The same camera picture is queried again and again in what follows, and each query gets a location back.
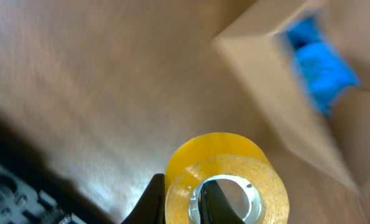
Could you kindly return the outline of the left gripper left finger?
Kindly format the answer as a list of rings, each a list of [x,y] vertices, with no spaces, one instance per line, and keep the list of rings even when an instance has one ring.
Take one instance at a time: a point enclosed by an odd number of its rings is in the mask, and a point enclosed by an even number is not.
[[[122,224],[165,224],[165,179],[155,174]]]

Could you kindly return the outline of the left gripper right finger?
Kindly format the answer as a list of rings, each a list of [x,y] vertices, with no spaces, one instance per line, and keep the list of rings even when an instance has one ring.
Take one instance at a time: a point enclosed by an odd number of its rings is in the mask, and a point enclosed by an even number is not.
[[[244,224],[215,180],[202,185],[198,202],[201,224]]]

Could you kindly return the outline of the yellow tape roll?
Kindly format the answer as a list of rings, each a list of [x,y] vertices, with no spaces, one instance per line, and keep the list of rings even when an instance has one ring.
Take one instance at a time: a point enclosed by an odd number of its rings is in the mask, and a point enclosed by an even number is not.
[[[166,223],[200,223],[201,187],[212,180],[244,223],[288,222],[287,191],[263,151],[237,134],[208,133],[179,147],[167,164]]]

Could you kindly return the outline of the cardboard box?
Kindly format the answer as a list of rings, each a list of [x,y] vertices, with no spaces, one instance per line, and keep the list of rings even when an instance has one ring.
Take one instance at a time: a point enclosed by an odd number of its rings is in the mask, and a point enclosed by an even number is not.
[[[256,1],[215,38],[285,147],[370,223],[370,1]]]

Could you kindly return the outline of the blue magnetic whiteboard duster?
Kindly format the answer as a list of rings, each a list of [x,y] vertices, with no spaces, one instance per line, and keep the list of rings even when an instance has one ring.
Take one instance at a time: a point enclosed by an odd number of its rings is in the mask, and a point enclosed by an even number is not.
[[[291,22],[282,31],[292,52],[291,63],[314,107],[328,116],[337,98],[361,81],[326,38],[315,15]]]

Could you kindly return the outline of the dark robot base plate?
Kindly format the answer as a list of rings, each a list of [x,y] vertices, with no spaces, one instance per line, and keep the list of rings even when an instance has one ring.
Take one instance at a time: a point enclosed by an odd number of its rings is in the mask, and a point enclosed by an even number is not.
[[[0,223],[111,223],[0,118]]]

